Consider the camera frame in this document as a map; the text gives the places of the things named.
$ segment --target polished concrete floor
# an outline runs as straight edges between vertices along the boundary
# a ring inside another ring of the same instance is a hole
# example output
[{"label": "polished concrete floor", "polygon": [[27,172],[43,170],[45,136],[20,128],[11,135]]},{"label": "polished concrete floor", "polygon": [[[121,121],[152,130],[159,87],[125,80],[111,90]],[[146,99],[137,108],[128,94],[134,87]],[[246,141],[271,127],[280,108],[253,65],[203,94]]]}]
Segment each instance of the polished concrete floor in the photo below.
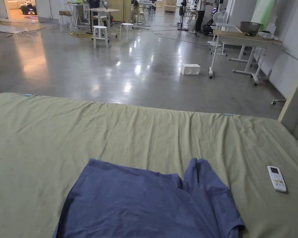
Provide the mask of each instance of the polished concrete floor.
[{"label": "polished concrete floor", "polygon": [[[206,42],[212,38],[170,27],[178,18],[158,10],[143,29],[129,32],[128,42],[126,32],[121,41],[111,38],[108,49],[102,41],[94,49],[91,39],[59,27],[9,38],[0,33],[0,93],[276,119],[282,104],[272,106],[271,100],[282,98],[280,93],[269,82],[255,87],[249,76],[233,73],[245,64],[225,56],[217,57],[215,77],[209,79],[212,55]],[[239,51],[226,53],[238,57]],[[181,75],[181,64],[199,64],[200,75]]]}]

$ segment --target white remote control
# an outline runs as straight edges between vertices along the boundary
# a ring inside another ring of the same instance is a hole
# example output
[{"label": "white remote control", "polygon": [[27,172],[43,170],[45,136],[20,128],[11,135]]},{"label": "white remote control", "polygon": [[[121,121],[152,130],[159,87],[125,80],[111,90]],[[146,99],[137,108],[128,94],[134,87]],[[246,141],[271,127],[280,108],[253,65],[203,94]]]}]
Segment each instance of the white remote control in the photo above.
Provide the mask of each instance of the white remote control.
[{"label": "white remote control", "polygon": [[286,185],[284,179],[282,178],[282,173],[280,172],[279,168],[267,166],[267,169],[269,172],[271,182],[273,183],[273,187],[276,189],[276,191],[285,192]]}]

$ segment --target blue t-shirt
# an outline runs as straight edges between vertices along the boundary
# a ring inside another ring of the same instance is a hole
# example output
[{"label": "blue t-shirt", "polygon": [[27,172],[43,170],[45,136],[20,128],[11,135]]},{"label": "blue t-shirt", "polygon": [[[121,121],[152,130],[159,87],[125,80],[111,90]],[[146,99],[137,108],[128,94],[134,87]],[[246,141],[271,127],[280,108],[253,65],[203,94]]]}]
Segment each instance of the blue t-shirt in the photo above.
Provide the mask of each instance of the blue t-shirt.
[{"label": "blue t-shirt", "polygon": [[161,174],[91,159],[53,237],[229,237],[244,228],[230,189],[204,160]]}]

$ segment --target mattress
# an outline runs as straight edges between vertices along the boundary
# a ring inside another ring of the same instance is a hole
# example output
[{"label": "mattress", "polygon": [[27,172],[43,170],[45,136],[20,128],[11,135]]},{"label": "mattress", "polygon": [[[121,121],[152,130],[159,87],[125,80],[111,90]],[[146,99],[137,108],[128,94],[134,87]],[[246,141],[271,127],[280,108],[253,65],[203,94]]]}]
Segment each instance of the mattress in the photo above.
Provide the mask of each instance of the mattress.
[{"label": "mattress", "polygon": [[51,237],[90,158],[183,178],[194,157],[231,188],[244,237],[298,237],[298,142],[275,120],[0,94],[0,237]]}]

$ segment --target white stool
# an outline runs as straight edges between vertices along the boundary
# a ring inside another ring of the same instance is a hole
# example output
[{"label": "white stool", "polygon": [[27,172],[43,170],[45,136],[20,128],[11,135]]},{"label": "white stool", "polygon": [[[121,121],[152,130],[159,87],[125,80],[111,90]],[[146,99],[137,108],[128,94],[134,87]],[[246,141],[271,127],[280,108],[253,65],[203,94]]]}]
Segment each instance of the white stool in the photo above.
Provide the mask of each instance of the white stool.
[{"label": "white stool", "polygon": [[127,41],[128,41],[128,26],[133,26],[133,24],[131,24],[131,23],[122,23],[122,24],[120,25],[119,40],[120,40],[120,38],[121,38],[121,27],[122,27],[122,26],[126,26],[126,29],[127,29]]},{"label": "white stool", "polygon": [[[94,20],[98,20],[98,16],[96,16],[96,15],[93,16],[93,19]],[[107,26],[109,25],[107,16],[101,16],[100,17],[100,24],[101,24],[101,26],[104,24],[103,21],[106,21]]]},{"label": "white stool", "polygon": [[139,17],[142,16],[144,18],[144,22],[146,23],[145,13],[142,11],[139,13]]},{"label": "white stool", "polygon": [[61,32],[62,32],[62,26],[64,25],[64,20],[63,20],[64,17],[69,17],[70,18],[70,32],[72,33],[72,31],[73,31],[72,16],[68,16],[68,15],[60,15],[60,19],[61,19],[60,28],[61,28]]},{"label": "white stool", "polygon": [[[96,29],[98,29],[98,36],[99,37],[96,37]],[[101,37],[101,35],[102,35],[101,29],[104,29],[105,38]],[[94,26],[93,35],[94,35],[94,48],[96,48],[96,39],[105,40],[106,41],[106,48],[108,48],[108,36],[107,36],[107,27],[106,26]]]}]

